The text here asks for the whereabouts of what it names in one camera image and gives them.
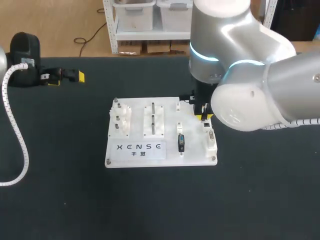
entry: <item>white storage bin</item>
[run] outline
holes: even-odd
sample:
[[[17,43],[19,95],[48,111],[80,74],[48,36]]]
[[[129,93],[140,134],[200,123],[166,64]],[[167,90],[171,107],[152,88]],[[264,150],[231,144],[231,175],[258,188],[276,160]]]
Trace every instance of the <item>white storage bin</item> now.
[[[161,9],[163,30],[166,32],[190,32],[192,0],[157,0]]]
[[[118,28],[125,32],[152,30],[155,4],[156,0],[115,0]]]

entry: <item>white cable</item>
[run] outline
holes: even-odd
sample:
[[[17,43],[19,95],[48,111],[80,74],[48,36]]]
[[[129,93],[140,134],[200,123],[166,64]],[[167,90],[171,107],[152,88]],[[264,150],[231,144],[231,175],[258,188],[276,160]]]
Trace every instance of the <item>white cable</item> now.
[[[299,119],[295,121],[290,122],[290,127],[300,127],[300,126],[305,126],[305,125],[320,125],[320,118],[312,118],[312,119]],[[277,123],[277,124],[272,124],[270,126],[265,126],[262,129],[263,130],[277,130],[277,129],[285,129],[288,128],[289,126],[283,124],[283,123]]]
[[[11,122],[13,130],[15,132],[15,135],[18,138],[18,141],[20,143],[22,153],[23,153],[24,164],[23,164],[22,172],[20,173],[20,175],[16,179],[14,179],[12,181],[7,181],[7,182],[0,182],[0,187],[11,186],[11,185],[18,183],[21,179],[24,178],[24,176],[26,175],[26,173],[28,171],[28,167],[29,167],[29,154],[28,154],[27,146],[26,146],[25,141],[21,135],[19,127],[18,127],[16,120],[14,118],[14,115],[11,111],[10,104],[9,104],[9,98],[8,98],[8,89],[7,89],[10,76],[15,71],[23,70],[23,69],[28,69],[27,63],[13,65],[12,67],[10,67],[8,69],[8,71],[6,71],[6,73],[3,77],[3,81],[2,81],[2,99],[3,99],[4,108],[6,110],[6,114],[9,117],[9,120]]]

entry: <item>shelf post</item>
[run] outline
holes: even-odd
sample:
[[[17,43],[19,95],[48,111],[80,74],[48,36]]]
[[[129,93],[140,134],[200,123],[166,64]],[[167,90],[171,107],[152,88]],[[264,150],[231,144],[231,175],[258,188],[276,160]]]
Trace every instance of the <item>shelf post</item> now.
[[[117,42],[117,25],[115,24],[114,20],[114,13],[113,13],[113,5],[112,0],[103,0],[104,6],[104,14],[106,20],[106,26],[108,28],[109,39],[110,39],[110,46],[113,54],[118,53],[118,42]]]

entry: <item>black device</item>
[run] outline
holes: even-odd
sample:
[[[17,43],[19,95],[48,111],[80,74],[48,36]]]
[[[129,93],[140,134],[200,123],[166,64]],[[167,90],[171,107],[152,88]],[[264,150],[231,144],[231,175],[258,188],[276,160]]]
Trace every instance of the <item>black device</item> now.
[[[183,134],[178,135],[178,150],[179,153],[185,152],[185,135]]]
[[[78,69],[41,66],[40,42],[35,35],[25,32],[15,34],[10,43],[10,52],[5,55],[8,69],[12,65],[21,63],[30,66],[28,70],[14,72],[9,80],[9,86],[59,85],[64,78],[71,82],[84,82],[84,75]]]

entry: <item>cardboard box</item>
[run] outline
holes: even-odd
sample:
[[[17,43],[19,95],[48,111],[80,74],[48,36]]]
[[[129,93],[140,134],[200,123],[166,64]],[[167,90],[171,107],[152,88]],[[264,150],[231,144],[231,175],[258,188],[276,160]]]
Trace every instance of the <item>cardboard box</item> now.
[[[173,53],[190,55],[190,41],[172,40],[170,50]]]
[[[148,54],[170,52],[170,41],[169,40],[147,41],[146,45],[147,45]]]
[[[118,42],[118,53],[120,55],[138,56],[141,54],[141,41],[120,41]]]
[[[251,0],[251,12],[252,15],[255,17],[255,19],[260,20],[259,15],[260,15],[260,4],[262,0]]]

